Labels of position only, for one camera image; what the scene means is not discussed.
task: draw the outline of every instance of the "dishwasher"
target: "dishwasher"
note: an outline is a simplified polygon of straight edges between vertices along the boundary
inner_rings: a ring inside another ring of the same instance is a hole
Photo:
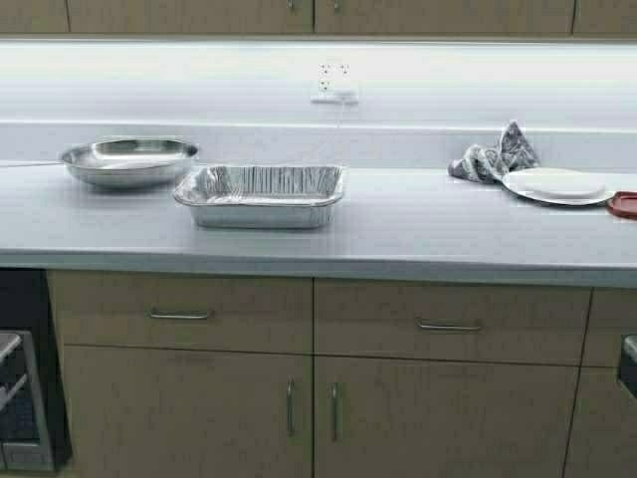
[[[71,456],[44,271],[0,270],[0,470],[55,471]]]

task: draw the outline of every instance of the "drawer handle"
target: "drawer handle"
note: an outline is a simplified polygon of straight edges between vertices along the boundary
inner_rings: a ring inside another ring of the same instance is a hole
[[[186,314],[167,314],[164,312],[159,312],[157,309],[152,309],[148,316],[151,319],[166,319],[171,321],[205,321],[210,317],[210,314],[207,312],[203,313],[186,313]]]
[[[440,324],[426,324],[421,319],[416,319],[416,325],[421,331],[438,331],[438,332],[464,332],[475,333],[482,330],[482,326],[463,327],[463,326],[443,326]]]

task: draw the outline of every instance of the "countertop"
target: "countertop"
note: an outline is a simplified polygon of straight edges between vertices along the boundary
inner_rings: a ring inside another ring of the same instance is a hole
[[[637,174],[606,174],[637,189]],[[170,188],[111,193],[61,165],[0,168],[0,267],[637,287],[637,222],[439,169],[352,169],[318,230],[197,227]]]

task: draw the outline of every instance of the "disposable baking tray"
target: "disposable baking tray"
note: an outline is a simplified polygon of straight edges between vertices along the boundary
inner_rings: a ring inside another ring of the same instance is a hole
[[[204,227],[315,228],[344,193],[342,166],[214,165],[190,173],[173,197]]]

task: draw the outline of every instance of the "backsplash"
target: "backsplash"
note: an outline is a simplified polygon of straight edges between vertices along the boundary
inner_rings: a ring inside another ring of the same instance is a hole
[[[444,167],[515,119],[544,164],[634,169],[637,45],[5,41],[0,61],[0,160],[132,134],[204,162]],[[342,113],[310,101],[325,62],[359,93]]]

